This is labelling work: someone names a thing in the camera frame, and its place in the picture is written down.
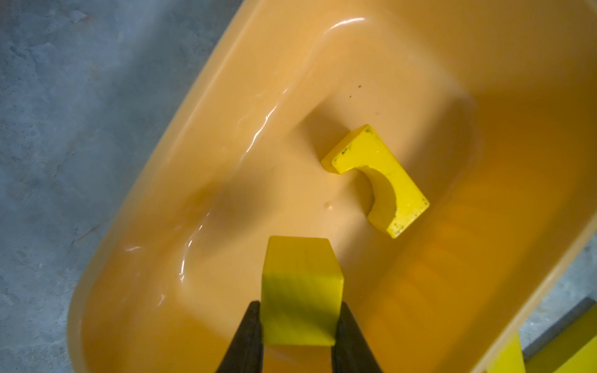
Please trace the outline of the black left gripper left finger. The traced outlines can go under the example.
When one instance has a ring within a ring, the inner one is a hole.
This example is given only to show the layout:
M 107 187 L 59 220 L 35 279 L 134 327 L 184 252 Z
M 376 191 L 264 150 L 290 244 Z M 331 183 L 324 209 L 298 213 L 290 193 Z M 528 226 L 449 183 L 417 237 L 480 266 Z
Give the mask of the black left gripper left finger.
M 264 345 L 262 343 L 261 303 L 249 304 L 241 323 L 229 345 L 221 364 L 222 372 L 261 373 L 263 371 Z

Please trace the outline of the yellow arch block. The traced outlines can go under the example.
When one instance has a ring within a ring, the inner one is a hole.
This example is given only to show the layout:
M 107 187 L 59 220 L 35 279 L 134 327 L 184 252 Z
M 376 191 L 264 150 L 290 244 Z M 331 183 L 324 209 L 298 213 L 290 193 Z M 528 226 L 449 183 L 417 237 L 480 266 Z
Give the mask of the yellow arch block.
M 393 239 L 400 236 L 430 206 L 373 127 L 366 124 L 347 134 L 323 157 L 329 173 L 363 173 L 373 189 L 368 221 Z

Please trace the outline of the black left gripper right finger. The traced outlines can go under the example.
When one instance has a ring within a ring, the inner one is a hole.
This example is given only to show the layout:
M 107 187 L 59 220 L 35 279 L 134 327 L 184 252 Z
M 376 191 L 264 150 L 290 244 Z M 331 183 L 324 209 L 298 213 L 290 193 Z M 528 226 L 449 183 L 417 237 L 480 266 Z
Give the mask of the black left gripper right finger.
M 346 302 L 340 308 L 331 365 L 334 373 L 382 372 Z

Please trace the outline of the long yellow block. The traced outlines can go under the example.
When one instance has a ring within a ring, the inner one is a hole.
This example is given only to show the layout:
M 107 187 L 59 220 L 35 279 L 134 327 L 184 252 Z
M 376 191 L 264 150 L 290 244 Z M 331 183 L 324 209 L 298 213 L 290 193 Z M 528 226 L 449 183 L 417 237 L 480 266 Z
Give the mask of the long yellow block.
M 486 373 L 526 373 L 519 334 L 514 334 L 491 362 Z
M 596 372 L 596 304 L 525 364 L 526 372 Z

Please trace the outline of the small yellow cube block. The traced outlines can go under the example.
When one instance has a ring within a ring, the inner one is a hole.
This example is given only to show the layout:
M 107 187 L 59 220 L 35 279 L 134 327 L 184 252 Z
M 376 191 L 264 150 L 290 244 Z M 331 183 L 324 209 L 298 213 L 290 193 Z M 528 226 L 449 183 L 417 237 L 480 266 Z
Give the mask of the small yellow cube block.
M 261 278 L 263 343 L 334 346 L 344 285 L 328 239 L 270 237 Z

